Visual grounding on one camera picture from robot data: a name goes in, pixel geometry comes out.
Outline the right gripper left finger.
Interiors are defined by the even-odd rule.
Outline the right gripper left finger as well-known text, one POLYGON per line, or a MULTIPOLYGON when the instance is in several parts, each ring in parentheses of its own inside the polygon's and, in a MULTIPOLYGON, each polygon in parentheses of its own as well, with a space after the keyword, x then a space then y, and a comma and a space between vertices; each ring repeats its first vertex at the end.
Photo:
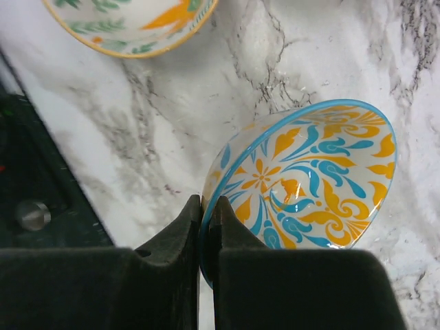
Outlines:
POLYGON ((198 195, 136 250, 3 249, 2 329, 196 329, 198 195))

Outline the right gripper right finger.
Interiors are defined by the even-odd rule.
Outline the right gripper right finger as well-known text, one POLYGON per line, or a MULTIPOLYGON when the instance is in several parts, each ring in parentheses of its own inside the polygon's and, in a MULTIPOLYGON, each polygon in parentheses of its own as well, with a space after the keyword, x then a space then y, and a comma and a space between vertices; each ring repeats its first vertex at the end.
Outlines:
POLYGON ((405 329, 382 264, 364 250, 271 250, 221 197, 210 222, 218 329, 405 329))

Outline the blue orange ornate bowl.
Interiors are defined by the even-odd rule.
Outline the blue orange ornate bowl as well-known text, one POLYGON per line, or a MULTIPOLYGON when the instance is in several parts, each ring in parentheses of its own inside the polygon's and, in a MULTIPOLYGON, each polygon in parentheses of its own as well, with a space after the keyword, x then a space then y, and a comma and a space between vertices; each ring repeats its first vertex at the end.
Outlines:
POLYGON ((236 133, 202 192, 200 268, 208 283, 208 228, 220 197, 273 249, 353 247, 381 208, 395 173, 395 132, 361 100, 279 111, 236 133))

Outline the floral orange green bowl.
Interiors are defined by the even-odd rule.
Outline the floral orange green bowl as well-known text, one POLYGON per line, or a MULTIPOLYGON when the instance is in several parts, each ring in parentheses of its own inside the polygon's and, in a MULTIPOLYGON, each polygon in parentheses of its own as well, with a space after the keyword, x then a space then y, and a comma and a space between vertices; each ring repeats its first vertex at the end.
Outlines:
POLYGON ((75 39, 118 58, 151 58, 194 36, 210 18, 215 0, 44 1, 75 39))

